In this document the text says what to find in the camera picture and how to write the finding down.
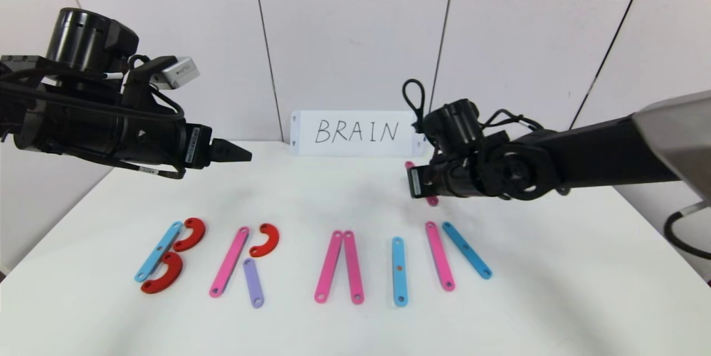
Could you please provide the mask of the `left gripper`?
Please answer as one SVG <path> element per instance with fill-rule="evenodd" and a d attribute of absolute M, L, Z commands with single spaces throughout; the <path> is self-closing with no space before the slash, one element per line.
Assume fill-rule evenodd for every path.
<path fill-rule="evenodd" d="M 119 166 L 153 176 L 184 176 L 186 169 L 214 163 L 248 163 L 252 153 L 215 138 L 208 126 L 178 120 L 124 118 L 119 141 Z"/>

